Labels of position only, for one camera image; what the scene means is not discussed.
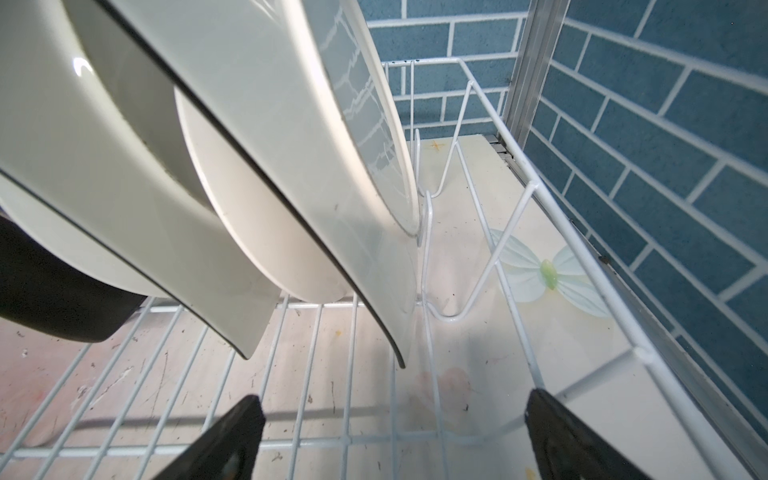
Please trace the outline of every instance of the white wire rack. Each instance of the white wire rack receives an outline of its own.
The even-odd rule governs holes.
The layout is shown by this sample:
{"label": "white wire rack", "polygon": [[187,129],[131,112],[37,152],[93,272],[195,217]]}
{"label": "white wire rack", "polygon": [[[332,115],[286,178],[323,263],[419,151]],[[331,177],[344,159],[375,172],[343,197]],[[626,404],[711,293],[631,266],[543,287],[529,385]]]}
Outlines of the white wire rack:
{"label": "white wire rack", "polygon": [[[420,161],[421,161],[421,139],[419,137],[419,130],[413,127],[413,85],[415,82],[415,70],[417,65],[438,65],[438,64],[456,64],[466,74],[467,85],[461,106],[461,110],[458,115],[458,122],[455,127],[455,133],[450,144],[448,161],[442,171],[442,177],[439,186],[435,193],[426,190],[419,181]],[[572,402],[584,392],[595,388],[600,385],[606,379],[610,378],[616,372],[620,371],[623,366],[628,362],[638,362],[647,369],[650,376],[655,381],[659,390],[663,393],[664,398],[667,400],[669,406],[674,411],[674,414],[680,420],[684,426],[687,434],[690,436],[693,444],[699,450],[704,461],[717,478],[731,478],[729,472],[734,472],[737,465],[734,465],[735,458],[728,452],[722,449],[722,442],[720,442],[717,435],[714,434],[710,425],[706,422],[703,416],[697,411],[696,406],[691,402],[680,383],[676,380],[673,373],[669,370],[668,366],[660,358],[657,350],[651,344],[648,337],[643,330],[639,327],[635,321],[631,311],[625,306],[616,290],[611,285],[609,279],[604,275],[603,270],[598,266],[592,253],[584,244],[581,235],[572,227],[568,218],[559,209],[555,199],[552,197],[546,186],[541,181],[537,171],[533,168],[528,158],[523,151],[517,145],[515,140],[507,130],[502,119],[497,113],[497,106],[491,104],[485,93],[478,85],[475,77],[470,72],[466,63],[458,58],[433,58],[427,60],[418,61],[394,61],[384,64],[386,73],[389,74],[392,68],[408,68],[411,78],[411,113],[410,113],[410,137],[412,158],[415,159],[415,171],[416,181],[419,185],[419,193],[423,197],[423,232],[421,236],[421,245],[423,248],[422,253],[422,275],[421,275],[421,300],[417,306],[421,311],[421,321],[423,324],[419,326],[423,329],[425,335],[425,341],[428,352],[429,371],[431,373],[431,387],[432,387],[432,400],[434,402],[435,413],[435,428],[434,429],[417,429],[408,430],[400,429],[397,422],[397,402],[396,402],[396,363],[394,355],[389,356],[389,421],[390,431],[386,434],[354,434],[350,431],[350,416],[352,415],[351,405],[353,399],[353,369],[356,358],[359,358],[365,353],[361,353],[356,350],[356,331],[358,329],[358,315],[361,309],[365,309],[365,306],[358,301],[355,295],[351,299],[343,301],[329,303],[325,305],[316,305],[311,303],[303,303],[298,301],[292,301],[289,297],[285,297],[281,303],[276,306],[277,317],[276,327],[273,329],[273,335],[271,338],[265,336],[262,340],[262,344],[268,343],[269,349],[266,356],[266,362],[264,363],[264,373],[261,379],[261,384],[258,390],[254,389],[259,396],[263,399],[267,392],[267,386],[270,382],[270,373],[273,369],[273,362],[275,360],[278,346],[281,345],[281,333],[283,331],[283,324],[286,320],[286,314],[289,311],[304,311],[315,310],[311,340],[309,341],[309,348],[306,358],[306,368],[303,373],[302,389],[299,395],[299,406],[295,412],[295,420],[293,422],[292,435],[285,435],[282,438],[265,438],[260,445],[260,455],[268,451],[285,451],[290,453],[287,466],[287,478],[294,478],[296,474],[296,462],[299,453],[304,449],[329,449],[329,452],[333,452],[334,455],[340,456],[340,468],[339,477],[347,478],[347,464],[350,456],[350,449],[358,445],[372,445],[383,444],[390,445],[391,448],[391,471],[392,478],[398,478],[399,469],[398,458],[400,455],[400,446],[408,444],[410,442],[437,442],[437,451],[439,452],[439,471],[440,476],[443,478],[449,478],[451,472],[449,471],[449,459],[446,455],[447,445],[483,445],[487,442],[491,442],[494,439],[498,439],[504,435],[508,435],[512,432],[519,430],[525,424],[525,417],[523,412],[519,412],[518,415],[506,421],[500,422],[495,429],[482,433],[480,435],[461,435],[451,431],[445,427],[445,419],[443,417],[443,408],[441,407],[441,391],[439,388],[439,378],[437,370],[435,368],[435,348],[437,346],[433,340],[432,329],[434,323],[459,323],[461,322],[471,311],[475,305],[476,300],[483,294],[486,280],[495,270],[498,275],[502,292],[509,308],[511,318],[514,323],[514,327],[517,331],[518,338],[520,339],[521,351],[525,356],[525,361],[528,364],[528,370],[532,378],[533,385],[537,388],[546,388],[545,379],[539,368],[539,363],[535,355],[535,349],[531,345],[531,341],[526,332],[525,325],[522,321],[518,306],[513,300],[510,286],[506,276],[502,271],[502,266],[498,262],[498,258],[502,251],[502,246],[506,240],[510,237],[512,230],[517,225],[521,218],[526,206],[530,200],[535,197],[541,207],[547,212],[551,221],[557,227],[559,232],[565,238],[568,245],[573,250],[576,257],[580,260],[584,270],[595,285],[606,305],[613,314],[617,324],[622,329],[624,335],[629,340],[632,347],[626,350],[624,353],[615,356],[612,360],[606,362],[599,368],[590,372],[586,376],[583,376],[579,380],[571,383],[569,386],[561,389],[559,392],[555,392],[555,396],[564,402]],[[508,150],[514,157],[514,162],[517,163],[519,170],[524,174],[525,178],[525,191],[521,198],[515,205],[512,215],[509,217],[502,234],[502,239],[498,245],[494,245],[490,230],[488,227],[488,221],[486,219],[483,207],[478,198],[475,183],[473,182],[470,171],[467,167],[462,147],[458,142],[458,134],[462,125],[462,120],[465,114],[470,94],[474,91],[477,94],[480,102],[488,112],[488,116],[493,120],[494,125],[497,127],[499,134]],[[449,171],[449,165],[453,157],[457,157],[461,164],[462,171],[466,180],[467,188],[472,196],[472,200],[477,213],[477,220],[485,236],[485,240],[490,249],[491,256],[485,264],[485,268],[482,270],[482,274],[475,281],[475,286],[472,289],[468,300],[465,305],[458,310],[457,313],[449,315],[441,311],[441,309],[434,303],[431,303],[429,298],[429,285],[428,268],[430,250],[432,248],[432,227],[433,227],[433,206],[432,200],[443,192],[445,186],[446,175]],[[81,458],[90,462],[88,470],[83,475],[83,478],[97,478],[97,470],[99,465],[110,457],[132,457],[139,458],[137,466],[134,466],[135,470],[125,472],[126,478],[142,478],[147,466],[153,458],[158,456],[164,456],[168,459],[173,455],[178,455],[189,443],[168,443],[161,442],[161,437],[164,433],[164,429],[167,427],[167,423],[174,410],[174,406],[177,404],[180,393],[185,388],[185,382],[187,382],[190,375],[190,371],[196,361],[196,358],[200,355],[201,346],[208,334],[208,328],[201,329],[197,340],[192,344],[191,351],[188,353],[186,362],[183,368],[180,369],[178,377],[175,382],[175,387],[166,401],[165,407],[162,411],[159,420],[154,425],[154,432],[150,439],[140,445],[116,445],[114,443],[116,435],[120,432],[124,426],[124,421],[127,417],[129,410],[131,409],[134,401],[136,400],[139,392],[144,386],[145,381],[152,367],[161,357],[161,354],[166,346],[166,342],[171,335],[174,327],[176,327],[180,316],[183,313],[183,308],[180,306],[153,306],[153,300],[141,310],[138,318],[132,325],[126,326],[129,330],[124,335],[119,346],[114,350],[111,358],[105,363],[103,370],[96,377],[96,380],[88,390],[87,395],[84,396],[83,401],[77,410],[71,415],[71,419],[64,427],[63,431],[56,438],[52,445],[43,446],[23,446],[29,433],[36,426],[41,417],[45,414],[46,409],[54,401],[56,395],[61,391],[62,386],[70,380],[72,373],[78,368],[79,363],[86,356],[88,350],[92,347],[86,345],[74,356],[69,367],[64,371],[61,378],[55,383],[53,388],[48,392],[46,397],[41,401],[35,412],[29,416],[28,421],[25,423],[21,431],[16,436],[15,440],[7,448],[6,452],[2,454],[0,458],[0,474],[2,470],[9,465],[9,462],[16,462],[19,459],[37,459],[38,463],[35,463],[36,473],[35,479],[40,478],[53,478],[55,472],[51,470],[53,464],[60,458]],[[318,344],[318,335],[320,326],[324,321],[323,313],[330,310],[344,310],[348,312],[349,318],[349,351],[346,361],[346,389],[344,390],[343,398],[343,427],[342,434],[336,436],[308,436],[303,434],[303,426],[305,425],[305,413],[308,400],[311,401],[310,396],[310,379],[312,378],[313,369],[317,369],[318,362],[315,358],[315,351]],[[117,415],[111,420],[110,428],[107,434],[104,436],[101,443],[92,446],[70,446],[68,439],[71,434],[78,427],[78,423],[82,420],[83,415],[86,413],[89,406],[97,401],[97,393],[102,390],[102,386],[111,374],[112,369],[118,363],[118,360],[123,355],[126,348],[131,344],[131,340],[135,339],[134,334],[147,322],[147,318],[151,317],[151,313],[173,313],[173,317],[165,327],[165,331],[160,337],[159,341],[152,347],[145,346],[146,350],[151,350],[151,354],[147,357],[146,368],[142,366],[142,372],[136,379],[134,385],[130,389],[130,392],[124,398],[122,407],[119,409]],[[204,417],[202,430],[207,429],[215,415],[217,414],[217,407],[220,404],[225,385],[230,377],[230,372],[235,360],[235,352],[229,349],[226,354],[226,360],[223,362],[223,369],[218,376],[215,384],[215,390],[212,393],[211,401],[207,407],[207,414]],[[211,386],[199,386],[199,388],[210,389]],[[267,419],[270,419],[270,412],[267,411]]]}

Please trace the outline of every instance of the wire grid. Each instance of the wire grid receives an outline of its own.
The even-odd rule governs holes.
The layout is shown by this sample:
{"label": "wire grid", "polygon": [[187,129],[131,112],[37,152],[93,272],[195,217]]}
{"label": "wire grid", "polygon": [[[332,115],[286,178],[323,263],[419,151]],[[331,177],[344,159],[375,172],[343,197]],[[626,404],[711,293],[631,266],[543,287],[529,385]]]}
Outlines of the wire grid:
{"label": "wire grid", "polygon": [[[449,157],[446,162],[445,168],[442,172],[442,178],[441,178],[438,190],[435,193],[431,193],[429,190],[424,190],[422,188],[422,185],[419,183],[421,140],[419,136],[419,130],[413,127],[413,101],[414,101],[413,85],[415,80],[414,67],[417,63],[421,65],[457,64],[462,68],[462,70],[464,71],[468,79],[468,83],[467,83],[465,94],[462,101],[461,110],[458,116],[458,123],[456,124],[455,133],[453,135],[451,147],[449,150]],[[538,368],[538,362],[535,357],[534,350],[528,339],[528,334],[525,331],[525,327],[521,321],[518,308],[515,304],[515,301],[512,298],[511,290],[506,280],[506,275],[503,274],[502,266],[500,262],[498,262],[498,258],[501,254],[502,248],[506,243],[506,240],[511,236],[511,232],[515,228],[515,225],[517,224],[520,216],[522,215],[526,205],[531,200],[531,198],[536,197],[540,205],[548,213],[553,224],[558,228],[558,230],[563,235],[568,245],[573,250],[574,255],[576,255],[576,257],[580,260],[587,275],[590,277],[595,287],[601,293],[601,296],[605,300],[605,303],[607,304],[608,308],[613,313],[617,323],[622,328],[627,339],[630,341],[631,345],[633,346],[633,348],[613,358],[611,361],[605,363],[603,366],[597,368],[596,370],[582,377],[578,381],[570,384],[568,387],[564,388],[560,392],[557,392],[555,396],[563,402],[566,400],[566,398],[568,399],[568,401],[572,401],[573,399],[579,397],[580,394],[589,391],[595,386],[600,385],[606,379],[611,378],[611,376],[614,375],[616,372],[621,371],[622,366],[624,366],[627,362],[639,361],[646,367],[647,371],[650,373],[651,377],[654,379],[657,386],[660,387],[660,390],[662,391],[666,400],[669,402],[670,406],[672,407],[673,412],[681,421],[688,435],[691,437],[693,443],[698,448],[699,452],[701,453],[702,457],[704,458],[705,462],[710,467],[714,475],[717,478],[728,478],[727,473],[729,471],[733,471],[733,470],[730,470],[733,467],[733,463],[731,462],[734,462],[735,460],[733,459],[732,456],[728,454],[728,452],[722,452],[719,449],[719,444],[717,443],[718,439],[716,437],[717,434],[713,432],[713,430],[706,423],[706,420],[704,420],[702,416],[697,415],[697,410],[695,405],[690,401],[690,399],[688,398],[688,396],[680,386],[679,382],[675,379],[672,372],[669,370],[667,365],[664,363],[664,361],[661,359],[661,357],[657,353],[656,349],[651,345],[650,340],[641,330],[641,328],[635,321],[630,311],[624,305],[623,301],[618,296],[618,293],[616,292],[616,290],[610,284],[607,277],[603,274],[601,268],[597,265],[590,251],[585,246],[583,240],[580,237],[580,234],[576,232],[576,230],[570,224],[569,220],[565,217],[565,215],[559,209],[559,206],[555,203],[554,198],[542,183],[541,178],[538,176],[536,170],[532,167],[530,161],[527,159],[525,154],[521,151],[520,147],[515,143],[515,140],[512,138],[509,131],[506,129],[503,121],[498,115],[498,112],[497,112],[498,106],[494,106],[490,103],[488,98],[485,96],[485,93],[480,88],[474,76],[468,69],[466,63],[459,58],[433,58],[433,59],[418,60],[418,61],[414,60],[414,61],[387,62],[384,64],[384,67],[387,74],[389,73],[389,69],[391,67],[409,68],[411,79],[412,79],[411,81],[411,118],[410,118],[411,125],[409,129],[410,137],[412,140],[411,153],[412,153],[412,158],[415,161],[416,183],[419,187],[419,194],[423,197],[423,203],[424,203],[423,205],[424,215],[423,215],[423,222],[422,222],[423,232],[422,232],[422,235],[420,236],[420,240],[424,248],[424,255],[423,255],[423,262],[422,262],[422,280],[421,280],[422,296],[420,297],[417,307],[422,309],[422,319],[424,323],[423,328],[425,330],[425,337],[427,341],[427,350],[429,354],[428,360],[429,360],[429,366],[431,370],[431,380],[432,380],[432,394],[433,394],[433,399],[435,403],[434,412],[436,417],[436,429],[428,430],[428,431],[425,431],[425,430],[404,431],[404,432],[398,431],[397,425],[396,425],[397,411],[396,411],[396,401],[395,401],[396,399],[396,388],[395,388],[396,363],[395,363],[394,355],[390,353],[390,356],[389,356],[389,368],[390,368],[389,415],[390,415],[390,423],[391,423],[390,433],[387,435],[362,435],[362,434],[354,435],[350,433],[349,417],[350,417],[350,403],[351,403],[352,388],[353,388],[352,373],[353,373],[353,366],[354,366],[355,356],[356,356],[355,332],[357,327],[357,317],[358,317],[359,309],[365,308],[365,306],[360,301],[358,301],[358,298],[356,295],[352,299],[347,299],[347,300],[343,300],[335,303],[327,303],[323,305],[292,301],[288,296],[286,296],[283,299],[283,301],[276,306],[276,308],[280,311],[280,321],[277,324],[275,335],[271,339],[268,360],[266,362],[266,372],[259,389],[259,395],[261,398],[263,398],[267,388],[267,384],[270,380],[270,372],[273,367],[273,360],[274,360],[275,353],[277,351],[277,347],[280,341],[280,334],[283,330],[283,324],[285,322],[286,313],[289,310],[315,309],[316,316],[313,324],[312,339],[311,339],[310,350],[309,350],[307,361],[306,361],[306,369],[303,377],[303,387],[300,394],[299,408],[298,408],[298,411],[296,412],[296,420],[295,420],[293,435],[290,438],[284,438],[284,439],[265,439],[260,444],[260,450],[268,451],[268,450],[289,449],[290,462],[288,467],[287,478],[293,478],[296,471],[296,457],[299,449],[307,449],[307,448],[341,449],[342,461],[341,461],[340,478],[344,479],[346,478],[346,473],[347,473],[346,471],[347,459],[349,456],[350,446],[368,445],[368,444],[375,444],[375,443],[389,443],[392,448],[392,466],[393,466],[392,477],[398,478],[398,469],[394,468],[398,458],[398,444],[402,442],[424,442],[424,441],[436,440],[439,443],[439,447],[440,447],[439,450],[441,453],[442,474],[444,478],[449,478],[450,472],[448,469],[448,461],[445,454],[446,443],[454,443],[458,445],[482,445],[482,444],[485,444],[486,442],[491,441],[492,439],[497,439],[503,435],[507,435],[508,433],[515,431],[516,429],[521,428],[525,424],[525,417],[523,413],[521,413],[520,415],[517,415],[513,419],[508,420],[503,425],[500,425],[498,428],[492,430],[491,432],[487,432],[483,435],[459,435],[454,432],[450,432],[444,428],[444,422],[442,418],[442,409],[441,409],[441,403],[440,403],[440,391],[438,388],[438,378],[434,368],[435,367],[435,356],[434,356],[435,347],[433,345],[431,323],[434,321],[448,322],[448,323],[461,321],[466,316],[467,312],[473,307],[475,301],[478,298],[478,295],[480,294],[485,284],[485,281],[488,279],[488,276],[490,275],[491,271],[495,269],[498,274],[498,279],[502,285],[502,290],[505,295],[512,319],[514,321],[515,328],[517,329],[518,338],[520,339],[521,347],[525,354],[525,358],[528,364],[529,371],[531,373],[531,377],[533,379],[533,383],[537,388],[545,388],[545,381],[541,375],[540,369]],[[488,112],[489,117],[493,120],[495,126],[499,129],[500,136],[505,141],[507,148],[514,155],[515,162],[518,164],[519,168],[521,169],[524,176],[526,177],[524,179],[526,183],[525,191],[522,194],[517,205],[515,206],[514,212],[512,216],[509,218],[507,226],[504,229],[504,233],[502,234],[502,238],[500,239],[498,245],[494,245],[494,242],[492,241],[492,238],[488,229],[488,223],[483,213],[482,206],[479,202],[477,192],[475,190],[475,184],[467,168],[464,153],[462,152],[461,146],[458,143],[458,133],[462,126],[462,120],[464,117],[469,96],[473,91],[475,94],[477,94],[481,103],[483,104],[486,111]],[[430,242],[432,238],[432,223],[433,223],[432,199],[440,195],[440,193],[442,192],[442,189],[445,185],[445,179],[448,172],[449,164],[454,156],[453,155],[454,152],[458,157],[458,161],[460,161],[461,163],[462,170],[463,170],[465,179],[467,181],[469,192],[472,195],[472,199],[474,200],[479,223],[481,225],[481,228],[483,229],[483,232],[485,234],[485,239],[488,242],[488,247],[491,250],[492,254],[490,259],[486,263],[484,270],[482,271],[482,275],[477,279],[476,284],[466,304],[455,315],[446,315],[442,313],[438,309],[438,307],[436,307],[435,305],[433,305],[432,303],[430,303],[428,300],[425,300],[425,299],[429,297],[428,295],[429,286],[427,284],[427,277],[428,277],[427,272],[429,268],[429,253],[430,253],[429,251],[430,251]],[[10,448],[8,448],[8,451],[3,454],[2,458],[0,458],[0,472],[12,458],[44,458],[45,460],[42,462],[42,465],[40,466],[37,474],[35,475],[35,479],[40,479],[46,476],[49,469],[51,468],[51,465],[57,458],[80,457],[80,458],[91,459],[90,468],[88,469],[88,472],[86,473],[84,478],[93,478],[98,469],[98,466],[100,465],[101,461],[105,457],[122,456],[122,457],[141,458],[141,463],[139,464],[137,471],[134,473],[134,478],[139,479],[144,474],[144,471],[147,468],[147,465],[153,455],[178,455],[183,450],[185,450],[186,447],[189,446],[189,444],[160,444],[159,439],[167,424],[167,421],[174,408],[174,405],[176,404],[178,396],[182,388],[184,387],[184,383],[187,380],[187,377],[190,373],[192,365],[194,364],[194,361],[200,352],[200,346],[202,345],[209,330],[207,327],[204,327],[200,331],[197,341],[195,342],[194,347],[190,355],[188,356],[187,361],[184,364],[184,367],[177,379],[174,390],[165,405],[164,411],[161,414],[161,417],[157,425],[155,426],[154,434],[152,435],[151,440],[147,442],[146,445],[112,445],[115,435],[117,434],[119,428],[123,425],[123,421],[125,420],[128,410],[131,408],[131,405],[136,399],[136,396],[139,390],[144,384],[144,380],[147,378],[147,373],[151,370],[153,364],[155,364],[155,362],[159,358],[160,353],[164,347],[164,344],[168,339],[168,336],[173,330],[179,316],[184,311],[182,306],[171,306],[171,307],[153,306],[153,301],[154,299],[151,299],[149,304],[147,304],[141,310],[141,313],[137,318],[137,320],[134,322],[134,325],[130,328],[130,331],[125,336],[124,340],[119,345],[119,347],[115,350],[113,356],[108,361],[104,370],[96,379],[94,385],[91,388],[90,393],[86,396],[81,406],[74,413],[70,422],[67,424],[63,432],[59,435],[59,437],[56,439],[53,446],[25,448],[25,447],[22,447],[22,443],[24,442],[29,432],[35,427],[38,420],[43,416],[43,414],[45,413],[45,410],[50,406],[54,397],[61,390],[61,387],[67,382],[72,372],[78,366],[79,362],[83,359],[85,353],[88,351],[89,348],[91,348],[90,345],[86,345],[85,347],[83,347],[80,350],[80,352],[75,356],[74,360],[72,361],[72,364],[65,370],[64,374],[56,382],[56,384],[48,393],[48,395],[45,397],[41,405],[37,408],[35,413],[29,419],[28,423],[19,432],[17,438],[11,444]],[[313,365],[315,362],[314,355],[315,355],[315,348],[317,344],[319,326],[323,319],[323,312],[328,309],[347,309],[349,311],[349,318],[351,322],[349,354],[348,354],[347,369],[346,369],[346,396],[345,396],[346,401],[345,401],[345,406],[343,411],[343,434],[338,436],[328,436],[328,437],[306,437],[306,436],[302,436],[302,426],[303,426],[304,414],[305,414],[306,404],[307,404],[307,396],[308,396],[309,386],[310,386],[310,377],[311,377]],[[112,422],[110,430],[105,436],[103,442],[99,446],[89,446],[89,447],[64,446],[69,436],[72,434],[75,427],[77,426],[78,422],[81,420],[81,417],[85,413],[86,408],[93,402],[94,397],[96,396],[96,393],[100,390],[101,386],[104,384],[104,381],[108,377],[110,371],[113,369],[115,363],[118,361],[123,351],[126,350],[128,343],[131,341],[131,338],[133,337],[133,334],[137,331],[139,326],[147,318],[148,313],[149,312],[162,313],[162,312],[169,312],[169,311],[174,312],[174,316],[172,320],[168,324],[167,329],[165,330],[159,343],[156,345],[154,351],[152,352],[150,357],[150,363],[147,365],[146,370],[144,370],[144,374],[140,376],[134,388],[131,390],[130,395],[125,400],[123,408],[121,409],[121,411],[118,413],[118,415]],[[230,374],[234,356],[235,356],[235,352],[232,349],[230,349],[230,352],[227,357],[227,361],[225,362],[225,366],[223,368],[223,372],[221,373],[221,376],[220,376],[220,380],[217,383],[217,389],[214,393],[212,402],[207,410],[207,415],[204,421],[203,430],[207,429],[212,423],[212,421],[214,420],[214,414],[217,410],[222,392],[224,390],[224,386],[227,383],[227,378]]]}

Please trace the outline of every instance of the blue brick tile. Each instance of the blue brick tile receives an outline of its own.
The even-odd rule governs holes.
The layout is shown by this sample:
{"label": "blue brick tile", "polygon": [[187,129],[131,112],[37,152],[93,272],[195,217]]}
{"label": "blue brick tile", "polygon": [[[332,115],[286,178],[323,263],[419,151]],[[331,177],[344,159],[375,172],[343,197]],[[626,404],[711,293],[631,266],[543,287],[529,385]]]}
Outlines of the blue brick tile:
{"label": "blue brick tile", "polygon": [[564,119],[554,131],[552,144],[606,194],[624,171],[624,165]]}
{"label": "blue brick tile", "polygon": [[635,174],[627,176],[614,199],[619,207],[715,293],[753,267],[751,262]]}
{"label": "blue brick tile", "polygon": [[392,96],[400,95],[400,88],[401,88],[401,77],[402,75],[400,72],[402,71],[403,67],[395,67],[389,69],[389,88],[392,91]]}
{"label": "blue brick tile", "polygon": [[661,325],[667,329],[668,332],[671,332],[674,326],[672,323],[670,323],[669,319],[666,315],[664,315],[661,310],[654,305],[653,302],[650,301],[650,298],[643,293],[643,290],[640,290],[640,287],[635,283],[634,280],[629,276],[629,274],[620,266],[614,265],[614,270],[616,270],[616,273],[621,277],[621,279],[629,286],[630,290],[632,290],[632,293],[637,295],[637,298],[640,299],[640,301],[645,305],[645,307],[653,313],[653,315],[656,317],[656,319],[661,323]]}
{"label": "blue brick tile", "polygon": [[503,53],[512,50],[517,20],[457,23],[453,32],[453,55]]}
{"label": "blue brick tile", "polygon": [[604,98],[603,95],[557,68],[549,69],[542,93],[549,101],[587,128],[592,126]]}
{"label": "blue brick tile", "polygon": [[647,6],[648,0],[572,0],[566,16],[631,37]]}
{"label": "blue brick tile", "polygon": [[768,257],[768,188],[726,167],[694,205]]}
{"label": "blue brick tile", "polygon": [[708,154],[613,101],[608,102],[595,134],[681,197],[715,163]]}
{"label": "blue brick tile", "polygon": [[725,398],[727,398],[728,401],[733,404],[741,416],[744,417],[746,422],[749,423],[750,426],[755,430],[755,433],[760,438],[762,438],[764,442],[768,442],[768,431],[763,428],[763,426],[757,421],[754,415],[752,415],[752,413],[744,406],[741,400],[739,400],[738,397],[736,397],[736,395],[728,388],[725,382],[723,382],[723,380],[717,376],[717,374],[710,368],[710,366],[707,365],[704,359],[701,358],[696,350],[694,350],[693,346],[688,343],[688,341],[686,341],[682,336],[678,336],[675,340],[680,344],[680,346],[683,347],[683,349],[685,349],[686,353],[690,355],[690,358],[692,358],[694,362],[696,362],[696,364],[701,367],[704,375],[712,380],[712,383],[714,383],[720,392],[723,393],[723,396],[725,396]]}
{"label": "blue brick tile", "polygon": [[[409,127],[411,124],[411,101],[396,101],[397,113],[400,115],[400,121],[403,127]],[[442,109],[441,98],[426,98],[413,101],[413,123],[425,124],[433,121],[440,121],[440,110]]]}
{"label": "blue brick tile", "polygon": [[[498,105],[498,93],[485,94],[491,101],[494,108]],[[448,97],[445,100],[445,119],[446,120],[458,120],[458,112],[462,109],[462,101],[464,97]],[[467,100],[467,109],[464,111],[464,118],[486,118],[488,117],[488,111],[480,103],[480,99],[477,95],[469,95]]]}
{"label": "blue brick tile", "polygon": [[408,2],[409,17],[527,12],[529,0],[428,0]]}
{"label": "blue brick tile", "polygon": [[768,276],[736,295],[728,306],[762,337],[768,338]]}
{"label": "blue brick tile", "polygon": [[[483,88],[508,87],[515,71],[515,59],[468,61],[467,66]],[[467,86],[464,77],[464,88]]]}
{"label": "blue brick tile", "polygon": [[[422,140],[427,138],[445,138],[452,137],[453,131],[456,129],[455,125],[449,125],[447,127],[429,127],[420,128],[419,133],[422,136]],[[460,135],[495,135],[498,130],[491,122],[484,122],[480,124],[465,124],[462,125],[462,129],[459,132]]]}
{"label": "blue brick tile", "polygon": [[552,127],[554,127],[554,121],[558,119],[558,114],[554,112],[547,105],[538,102],[536,107],[536,115],[533,117],[533,126],[546,138],[552,133]]}
{"label": "blue brick tile", "polygon": [[571,176],[571,169],[536,135],[528,135],[525,142],[525,154],[558,191],[563,190],[568,177]]}
{"label": "blue brick tile", "polygon": [[385,18],[400,18],[400,0],[360,0],[362,16],[367,22]]}
{"label": "blue brick tile", "polygon": [[[467,66],[483,88],[508,87],[512,71],[515,69],[514,58],[501,60],[468,61]],[[435,91],[464,90],[467,88],[467,76],[456,64],[419,65],[414,70],[415,93]],[[411,73],[407,71],[406,92],[410,93]]]}
{"label": "blue brick tile", "polygon": [[667,118],[768,171],[768,97],[694,71]]}
{"label": "blue brick tile", "polygon": [[586,39],[587,34],[583,31],[563,25],[558,37],[558,44],[554,47],[552,58],[566,67],[576,68],[578,58],[581,55],[581,48],[584,46]]}
{"label": "blue brick tile", "polygon": [[768,2],[659,0],[640,38],[768,77]]}
{"label": "blue brick tile", "polygon": [[645,247],[645,240],[579,177],[574,177],[565,198],[623,262],[632,263]]}
{"label": "blue brick tile", "polygon": [[651,111],[658,111],[683,67],[599,37],[589,41],[579,73]]}
{"label": "blue brick tile", "polygon": [[571,209],[568,208],[562,202],[562,200],[560,200],[560,197],[558,197],[555,194],[552,194],[552,196],[554,197],[554,201],[558,202],[558,205],[560,206],[560,210],[563,210],[563,213],[565,214],[565,216],[568,217],[568,219],[571,221],[574,227],[576,227],[576,230],[580,231],[582,235],[586,235],[587,227],[578,218],[576,218],[576,215],[574,215],[573,211],[571,211]]}
{"label": "blue brick tile", "polygon": [[382,61],[445,57],[448,24],[372,28],[371,36]]}
{"label": "blue brick tile", "polygon": [[741,391],[768,413],[768,356],[658,253],[651,253],[635,273]]}

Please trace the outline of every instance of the ceramic plate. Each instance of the ceramic plate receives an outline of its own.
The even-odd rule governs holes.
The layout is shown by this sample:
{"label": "ceramic plate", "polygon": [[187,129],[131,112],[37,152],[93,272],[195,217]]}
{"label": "ceramic plate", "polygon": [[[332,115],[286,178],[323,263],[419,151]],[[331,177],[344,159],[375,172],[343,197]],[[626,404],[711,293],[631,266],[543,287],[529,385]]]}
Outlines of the ceramic plate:
{"label": "ceramic plate", "polygon": [[[359,7],[167,0],[159,12],[152,0],[94,1],[284,202],[359,293],[404,366],[419,208],[399,119],[376,72],[381,66],[360,36]],[[346,27],[349,41],[333,46]],[[358,74],[363,78],[353,79]],[[347,80],[349,98],[337,93]]]}
{"label": "ceramic plate", "polygon": [[136,135],[60,2],[3,4],[2,14],[0,65],[12,68],[0,105],[13,113],[0,115],[0,173],[250,356],[280,289]]}
{"label": "ceramic plate", "polygon": [[275,284],[314,303],[338,300],[344,277],[264,181],[181,91],[184,137],[203,187],[243,252]]}
{"label": "ceramic plate", "polygon": [[0,206],[37,243],[82,273],[146,296],[168,296],[40,200],[0,175]]}

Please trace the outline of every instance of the dark object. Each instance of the dark object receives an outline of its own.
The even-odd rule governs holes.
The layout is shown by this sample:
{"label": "dark object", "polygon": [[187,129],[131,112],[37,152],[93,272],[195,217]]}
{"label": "dark object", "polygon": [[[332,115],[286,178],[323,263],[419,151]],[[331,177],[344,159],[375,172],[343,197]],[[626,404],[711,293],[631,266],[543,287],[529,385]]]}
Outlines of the dark object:
{"label": "dark object", "polygon": [[259,397],[243,397],[154,480],[251,478],[265,422]]}
{"label": "dark object", "polygon": [[545,390],[528,397],[525,424],[542,480],[650,480]]}
{"label": "dark object", "polygon": [[101,342],[146,298],[67,265],[0,216],[0,317],[64,339]]}

